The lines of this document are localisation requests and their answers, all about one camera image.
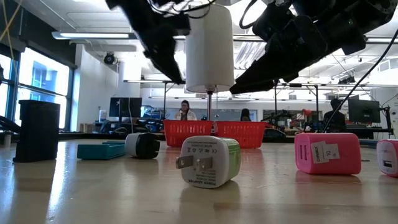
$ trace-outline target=pink usb charger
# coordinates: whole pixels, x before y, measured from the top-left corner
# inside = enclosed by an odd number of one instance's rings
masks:
[[[302,172],[343,175],[361,172],[361,147],[355,134],[298,134],[294,149],[296,166]]]
[[[381,172],[398,177],[398,140],[381,140],[377,143],[376,151]]]

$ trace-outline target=plastic basket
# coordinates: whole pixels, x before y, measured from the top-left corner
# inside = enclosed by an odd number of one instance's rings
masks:
[[[181,147],[192,136],[211,135],[212,121],[173,121],[164,120],[166,143],[171,147]]]
[[[238,141],[242,149],[261,147],[266,124],[264,122],[217,121],[219,137]]]

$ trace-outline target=prong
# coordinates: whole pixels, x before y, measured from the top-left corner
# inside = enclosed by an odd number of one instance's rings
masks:
[[[198,172],[211,169],[213,167],[213,158],[207,157],[207,158],[198,159],[196,167]]]
[[[175,167],[177,169],[190,167],[192,165],[193,165],[193,156],[178,157],[177,160],[175,161]]]

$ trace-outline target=computer monitor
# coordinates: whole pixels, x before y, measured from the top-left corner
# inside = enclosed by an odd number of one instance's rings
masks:
[[[121,121],[121,118],[129,118],[131,112],[132,118],[140,118],[141,104],[142,104],[142,98],[112,97],[111,106],[109,107],[109,116],[119,117],[119,121]]]
[[[348,115],[352,122],[380,123],[380,104],[370,100],[348,100]]]

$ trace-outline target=black container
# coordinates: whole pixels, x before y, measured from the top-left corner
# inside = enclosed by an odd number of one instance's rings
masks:
[[[57,158],[60,105],[20,100],[21,132],[14,162],[36,162]]]

